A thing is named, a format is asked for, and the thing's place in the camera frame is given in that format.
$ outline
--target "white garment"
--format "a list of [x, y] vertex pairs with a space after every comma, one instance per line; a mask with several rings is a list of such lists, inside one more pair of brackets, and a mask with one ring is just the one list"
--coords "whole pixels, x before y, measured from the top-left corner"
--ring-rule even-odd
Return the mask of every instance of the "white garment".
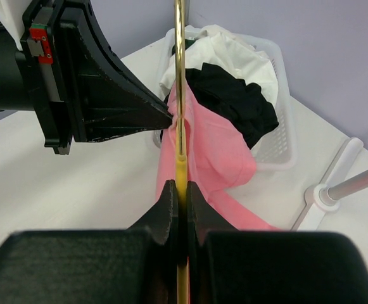
[[[218, 65], [237, 79], [244, 79], [262, 88], [266, 100], [274, 106], [278, 97], [278, 80], [268, 55], [255, 51], [240, 37], [218, 25], [204, 27], [196, 42], [185, 52], [186, 68], [202, 69], [203, 63]], [[165, 98], [175, 81], [175, 55], [170, 58], [160, 87]]]

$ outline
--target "white table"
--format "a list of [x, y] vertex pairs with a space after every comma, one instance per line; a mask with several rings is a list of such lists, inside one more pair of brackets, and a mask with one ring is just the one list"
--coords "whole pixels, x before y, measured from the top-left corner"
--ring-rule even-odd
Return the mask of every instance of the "white table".
[[[150, 89], [162, 40], [124, 58]], [[346, 136], [291, 100], [298, 135], [298, 163], [285, 172], [258, 173], [230, 190], [273, 225], [289, 229], [304, 206], [303, 193], [318, 183]], [[158, 149], [149, 132], [102, 144], [73, 143], [69, 156], [44, 148], [32, 112], [0, 121], [0, 244], [25, 229], [118, 229], [133, 224], [155, 202]], [[368, 169], [368, 151], [350, 176]], [[368, 265], [368, 189], [342, 201], [320, 230], [349, 236]]]

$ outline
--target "white plastic basket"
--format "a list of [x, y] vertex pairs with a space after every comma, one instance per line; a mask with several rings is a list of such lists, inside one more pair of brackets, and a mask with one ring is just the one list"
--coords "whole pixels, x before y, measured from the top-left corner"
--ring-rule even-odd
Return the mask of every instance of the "white plastic basket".
[[[187, 39], [194, 39], [200, 32], [200, 28], [186, 27], [185, 36]], [[277, 75], [279, 92], [276, 103], [276, 113], [279, 126], [273, 132], [264, 135], [257, 146], [251, 150], [256, 161], [258, 171], [280, 171], [293, 167], [297, 159], [296, 134], [292, 118], [288, 80], [286, 78], [284, 60], [279, 46], [267, 39], [257, 38], [248, 35], [238, 35], [245, 42], [252, 45], [257, 51], [265, 51], [271, 59]], [[164, 47], [161, 53], [157, 75], [158, 97], [162, 96], [159, 85], [165, 71], [168, 68], [168, 61], [171, 57], [171, 50], [174, 46], [174, 30], [169, 30], [165, 36]]]

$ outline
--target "pink cloth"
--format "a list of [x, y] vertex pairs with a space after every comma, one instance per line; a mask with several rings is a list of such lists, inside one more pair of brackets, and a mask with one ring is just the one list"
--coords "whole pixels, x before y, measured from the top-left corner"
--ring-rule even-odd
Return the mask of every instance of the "pink cloth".
[[[177, 98], [175, 85], [168, 99], [173, 124], [165, 130], [161, 145], [156, 197], [165, 181], [175, 179], [175, 128]], [[201, 106], [187, 85], [186, 132], [188, 179], [197, 183], [206, 201], [230, 224], [241, 230], [277, 230], [249, 211], [224, 190], [246, 184], [256, 163], [243, 136], [227, 119]]]

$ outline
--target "black cloth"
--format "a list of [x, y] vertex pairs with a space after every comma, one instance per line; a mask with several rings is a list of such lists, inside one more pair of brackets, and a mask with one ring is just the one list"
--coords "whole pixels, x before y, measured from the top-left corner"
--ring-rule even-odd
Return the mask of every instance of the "black cloth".
[[279, 125], [273, 105], [265, 100], [258, 84], [246, 85], [243, 79], [209, 63], [202, 70], [187, 69], [186, 80], [199, 104], [228, 119], [250, 149]]

